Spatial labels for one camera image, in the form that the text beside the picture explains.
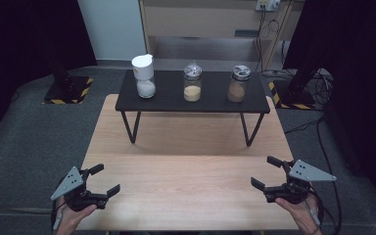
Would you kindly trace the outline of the wooden cabinet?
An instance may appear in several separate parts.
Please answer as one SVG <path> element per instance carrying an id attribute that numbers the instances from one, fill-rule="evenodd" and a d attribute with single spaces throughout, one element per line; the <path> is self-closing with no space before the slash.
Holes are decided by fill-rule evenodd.
<path id="1" fill-rule="evenodd" d="M 161 36 L 252 37 L 267 69 L 281 40 L 290 40 L 302 6 L 280 0 L 276 12 L 258 12 L 257 0 L 139 0 L 146 46 L 156 50 Z"/>

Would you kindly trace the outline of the black curtain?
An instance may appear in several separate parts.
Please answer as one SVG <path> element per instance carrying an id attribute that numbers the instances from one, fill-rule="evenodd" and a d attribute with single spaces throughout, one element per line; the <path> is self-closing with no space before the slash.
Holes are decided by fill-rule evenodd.
<path id="1" fill-rule="evenodd" d="M 284 67 L 298 71 L 294 86 L 332 75 L 330 128 L 352 173 L 376 188 L 376 0 L 305 0 Z"/>
<path id="2" fill-rule="evenodd" d="M 96 63 L 78 0 L 0 0 L 0 121 L 17 88 L 52 72 L 37 30 L 66 69 Z"/>

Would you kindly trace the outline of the person's right hand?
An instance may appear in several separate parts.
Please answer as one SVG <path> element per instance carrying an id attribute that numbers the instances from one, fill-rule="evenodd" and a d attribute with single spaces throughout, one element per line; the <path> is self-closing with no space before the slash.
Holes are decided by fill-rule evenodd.
<path id="1" fill-rule="evenodd" d="M 323 235 L 314 195 L 308 194 L 303 202 L 295 205 L 282 198 L 276 198 L 275 203 L 291 215 L 303 235 Z"/>

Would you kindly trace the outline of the black shelf with metal legs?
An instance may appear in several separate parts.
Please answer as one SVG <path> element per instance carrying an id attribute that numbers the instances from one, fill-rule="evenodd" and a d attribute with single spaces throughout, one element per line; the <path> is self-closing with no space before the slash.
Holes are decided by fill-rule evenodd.
<path id="1" fill-rule="evenodd" d="M 238 113 L 246 145 L 250 147 L 263 117 L 270 113 L 270 108 L 256 73 L 251 74 L 241 103 L 230 102 L 227 98 L 230 79 L 230 71 L 203 72 L 201 98 L 197 102 L 188 102 L 183 98 L 182 72 L 156 70 L 156 94 L 145 99 L 138 96 L 133 72 L 128 70 L 119 91 L 116 111 L 121 113 L 131 143 L 136 141 L 142 112 Z"/>

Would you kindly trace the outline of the white panel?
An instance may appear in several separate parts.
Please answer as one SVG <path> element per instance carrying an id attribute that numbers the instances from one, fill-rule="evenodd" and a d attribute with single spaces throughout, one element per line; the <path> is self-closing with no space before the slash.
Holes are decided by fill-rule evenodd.
<path id="1" fill-rule="evenodd" d="M 139 0 L 77 0 L 97 60 L 147 53 Z"/>

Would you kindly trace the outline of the person's left hand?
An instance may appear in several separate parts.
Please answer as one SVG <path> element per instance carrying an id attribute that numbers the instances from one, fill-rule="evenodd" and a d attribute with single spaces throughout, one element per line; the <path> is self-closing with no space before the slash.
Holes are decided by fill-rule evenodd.
<path id="1" fill-rule="evenodd" d="M 97 207 L 90 205 L 82 211 L 73 211 L 65 204 L 64 197 L 56 201 L 53 235 L 72 235 L 80 221 L 93 213 Z"/>

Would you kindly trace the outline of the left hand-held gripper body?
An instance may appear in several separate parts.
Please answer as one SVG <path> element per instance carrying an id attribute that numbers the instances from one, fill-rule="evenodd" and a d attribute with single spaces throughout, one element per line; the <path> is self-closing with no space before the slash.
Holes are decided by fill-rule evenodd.
<path id="1" fill-rule="evenodd" d="M 107 194 L 93 194 L 86 187 L 89 168 L 78 169 L 73 166 L 66 176 L 61 180 L 50 199 L 56 201 L 64 197 L 65 203 L 75 212 L 80 212 L 90 205 L 103 210 L 106 207 L 109 197 Z"/>

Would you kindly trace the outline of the silver-lidded jar of brown powder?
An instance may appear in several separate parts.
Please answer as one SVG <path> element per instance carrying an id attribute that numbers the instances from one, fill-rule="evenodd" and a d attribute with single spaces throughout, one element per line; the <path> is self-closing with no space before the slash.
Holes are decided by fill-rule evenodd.
<path id="1" fill-rule="evenodd" d="M 229 101 L 240 103 L 244 100 L 251 73 L 251 69 L 244 65 L 238 65 L 233 68 L 227 91 Z"/>

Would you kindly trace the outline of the silver-lidded jar of yellow powder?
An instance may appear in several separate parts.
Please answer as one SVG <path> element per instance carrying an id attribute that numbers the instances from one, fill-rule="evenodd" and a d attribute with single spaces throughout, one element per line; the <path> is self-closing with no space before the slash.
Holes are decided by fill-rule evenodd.
<path id="1" fill-rule="evenodd" d="M 202 92 L 202 68 L 195 62 L 184 69 L 184 99 L 187 102 L 197 102 Z"/>

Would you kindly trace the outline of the white power strip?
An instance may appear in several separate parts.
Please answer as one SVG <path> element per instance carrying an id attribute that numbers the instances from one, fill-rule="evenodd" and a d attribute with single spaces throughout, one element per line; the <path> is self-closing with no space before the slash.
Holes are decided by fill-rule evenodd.
<path id="1" fill-rule="evenodd" d="M 258 12 L 276 12 L 280 0 L 257 0 L 256 10 Z"/>

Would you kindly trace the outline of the stand base with striped tape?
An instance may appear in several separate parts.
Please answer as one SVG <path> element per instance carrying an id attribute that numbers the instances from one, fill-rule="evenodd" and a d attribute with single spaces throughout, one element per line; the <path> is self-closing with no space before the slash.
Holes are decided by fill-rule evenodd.
<path id="1" fill-rule="evenodd" d="M 290 81 L 274 80 L 268 83 L 276 108 L 314 110 L 315 101 L 311 94 L 303 88 L 294 90 Z"/>
<path id="2" fill-rule="evenodd" d="M 80 104 L 87 95 L 93 79 L 88 76 L 56 78 L 44 96 L 44 104 Z"/>

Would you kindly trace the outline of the white-lidded jar of white powder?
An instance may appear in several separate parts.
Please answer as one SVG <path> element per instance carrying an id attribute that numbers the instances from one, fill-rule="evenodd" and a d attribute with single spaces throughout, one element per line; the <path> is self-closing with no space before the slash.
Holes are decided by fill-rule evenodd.
<path id="1" fill-rule="evenodd" d="M 132 59 L 131 64 L 138 95 L 141 98 L 153 97 L 156 93 L 153 56 L 151 54 L 137 56 Z"/>

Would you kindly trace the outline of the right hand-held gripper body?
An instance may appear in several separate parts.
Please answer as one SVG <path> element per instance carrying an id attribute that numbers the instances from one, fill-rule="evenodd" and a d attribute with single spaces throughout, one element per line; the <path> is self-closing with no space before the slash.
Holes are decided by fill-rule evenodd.
<path id="1" fill-rule="evenodd" d="M 337 179 L 336 176 L 302 160 L 282 162 L 281 167 L 285 171 L 286 182 L 281 186 L 264 188 L 263 195 L 268 203 L 274 203 L 276 198 L 282 198 L 291 204 L 299 204 L 309 194 L 311 182 L 335 181 Z"/>

